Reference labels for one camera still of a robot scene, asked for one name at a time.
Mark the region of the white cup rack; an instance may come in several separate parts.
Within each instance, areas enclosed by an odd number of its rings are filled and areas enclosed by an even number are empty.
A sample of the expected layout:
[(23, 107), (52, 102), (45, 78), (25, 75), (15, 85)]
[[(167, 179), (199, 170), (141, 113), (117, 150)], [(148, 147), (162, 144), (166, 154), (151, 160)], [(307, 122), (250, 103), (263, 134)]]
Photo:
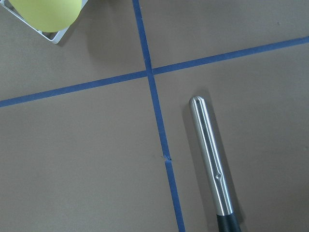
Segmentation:
[[(86, 0), (82, 0), (82, 9), (83, 7), (86, 5), (87, 1)], [(20, 21), (22, 21), (23, 23), (25, 23), (26, 25), (28, 25), (30, 28), (32, 28), (33, 30), (35, 30), (38, 34), (40, 34), (42, 37), (44, 37), (45, 39), (47, 39), (48, 41), (52, 42), (53, 44), (57, 44), (60, 42), (60, 40), (62, 39), (62, 37), (65, 35), (65, 33), (67, 32), (67, 30), (69, 29), (69, 27), (60, 30), (60, 31), (56, 31), (56, 32), (43, 32), (40, 30), (35, 29), (34, 27), (32, 27), (29, 23), (27, 23), (25, 21), (25, 19), (16, 11), (16, 9), (10, 4), (10, 0), (2, 0), (0, 2), (0, 5), (5, 8), (7, 11), (9, 11), (11, 14), (13, 14), (15, 17), (17, 17)]]

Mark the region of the steel black muddler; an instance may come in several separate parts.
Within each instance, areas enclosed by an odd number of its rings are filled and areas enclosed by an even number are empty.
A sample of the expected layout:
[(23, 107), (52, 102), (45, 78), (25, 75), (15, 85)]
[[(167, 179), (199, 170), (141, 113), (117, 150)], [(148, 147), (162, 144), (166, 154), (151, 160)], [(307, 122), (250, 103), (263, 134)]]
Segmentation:
[(195, 131), (204, 162), (220, 232), (240, 232), (226, 183), (206, 101), (193, 96), (189, 101)]

